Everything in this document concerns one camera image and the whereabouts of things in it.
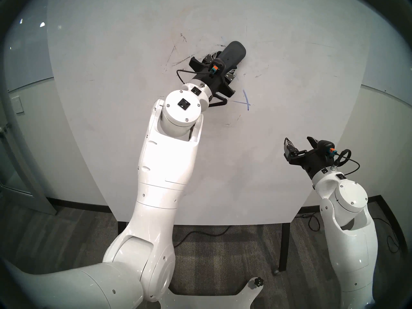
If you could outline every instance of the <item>black knob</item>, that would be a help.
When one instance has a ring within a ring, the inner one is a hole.
[[[263,279],[260,278],[260,277],[256,278],[256,279],[255,279],[255,286],[256,286],[256,287],[263,286]]]

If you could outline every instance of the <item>cable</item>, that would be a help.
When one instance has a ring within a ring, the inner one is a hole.
[[[190,70],[177,70],[176,74],[178,75],[178,78],[182,81],[183,84],[185,84],[185,82],[183,81],[183,79],[180,78],[179,72],[192,73],[192,74],[205,74],[205,75],[209,74],[209,72],[200,73],[200,72],[193,72],[193,71],[190,71]]]
[[[354,173],[355,171],[357,171],[357,170],[361,167],[361,165],[360,165],[356,160],[353,160],[353,159],[348,158],[348,157],[345,157],[345,156],[342,156],[342,158],[346,158],[346,159],[350,160],[351,162],[354,162],[354,163],[358,164],[358,168],[357,168],[357,169],[355,169],[354,171],[351,171],[350,173],[345,174],[345,176]]]
[[[301,216],[295,216],[295,218],[309,218],[309,222],[308,222],[308,226],[309,226],[309,229],[311,230],[311,231],[313,231],[313,232],[318,232],[320,229],[321,229],[321,223],[319,222],[319,219],[315,216],[315,214],[316,213],[318,213],[318,211],[317,212],[315,212],[315,213],[313,213],[313,214],[310,214],[310,215],[301,215]],[[312,220],[312,218],[315,218],[316,219],[316,221],[318,222],[318,229],[313,229],[311,226],[310,226],[310,221]]]
[[[222,233],[220,233],[220,234],[217,234],[217,235],[208,234],[207,232],[198,232],[198,231],[194,230],[194,231],[188,233],[188,234],[180,241],[180,243],[178,243],[176,246],[173,246],[173,248],[176,248],[176,247],[180,246],[180,244],[181,244],[182,242],[184,242],[184,241],[186,240],[186,238],[187,238],[190,234],[197,233],[197,234],[203,234],[203,235],[207,235],[207,236],[211,236],[211,237],[219,237],[219,236],[221,236],[221,235],[223,235],[223,234],[226,234],[226,232],[229,230],[230,227],[232,227],[232,225],[230,225],[228,228],[226,228],[226,230],[225,230],[224,232],[222,232]]]
[[[372,218],[372,219],[379,219],[379,220],[383,221],[385,224],[387,224],[387,225],[392,229],[393,236],[394,236],[395,239],[393,239],[391,235],[388,235],[388,236],[386,237],[386,244],[388,245],[388,249],[389,249],[389,251],[390,251],[391,253],[397,253],[397,252],[399,251],[399,249],[400,249],[400,248],[399,248],[399,241],[398,241],[398,238],[396,237],[395,231],[393,230],[391,224],[388,223],[387,221],[383,220],[382,218]],[[397,250],[393,251],[393,250],[391,249],[391,247],[389,246],[389,238],[392,240],[392,243],[396,246]]]

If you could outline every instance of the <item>light switch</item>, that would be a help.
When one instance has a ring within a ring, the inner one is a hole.
[[[12,100],[12,107],[13,107],[14,112],[16,114],[24,113],[24,109],[23,109],[23,106],[21,105],[20,97],[15,96],[11,100]]]

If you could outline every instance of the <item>whiteboard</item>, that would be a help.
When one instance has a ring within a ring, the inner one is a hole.
[[[64,112],[118,221],[131,218],[151,107],[181,86],[176,69],[233,40],[245,46],[237,92],[204,114],[175,221],[191,225],[292,220],[311,181],[284,159],[284,138],[301,149],[306,136],[338,142],[370,36],[356,0],[49,0],[47,20]]]

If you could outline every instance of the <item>white plastic casing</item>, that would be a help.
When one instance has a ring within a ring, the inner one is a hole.
[[[368,194],[353,180],[344,179],[335,189],[336,199],[348,211],[359,213],[368,203]]]
[[[202,112],[209,108],[209,102],[212,99],[212,91],[205,83],[201,80],[190,80],[188,83],[182,86],[182,89],[191,91],[192,88],[197,87],[201,90],[201,93],[198,95],[198,99],[201,105]]]
[[[179,91],[177,93],[180,98],[176,106],[185,95]],[[193,97],[195,99],[184,97],[198,108],[198,117],[191,122],[194,126],[188,141],[159,132],[157,125],[167,103],[159,99],[154,104],[139,158],[138,194],[133,216],[103,258],[104,262],[132,264],[133,270],[140,276],[143,296],[147,301],[157,301],[162,297],[175,267],[172,231],[176,208],[193,173],[203,125],[203,115],[200,106],[197,106],[199,101],[195,94]],[[182,108],[175,108],[169,113],[176,118],[177,110],[184,112]],[[189,118],[194,119],[195,115],[193,113]]]
[[[325,174],[319,171],[312,182],[322,198],[321,215],[330,262],[341,287],[341,308],[363,309],[374,303],[372,281],[378,251],[375,223],[362,186],[340,179],[338,174],[330,169]],[[352,219],[352,228],[342,230],[341,226]]]
[[[44,275],[6,266],[38,308],[134,309],[143,301],[139,277],[121,262],[102,263]]]
[[[190,104],[186,109],[178,105],[182,99]],[[200,102],[196,94],[181,89],[171,92],[164,102],[166,105],[163,107],[160,121],[163,131],[173,137],[185,135],[201,113]]]

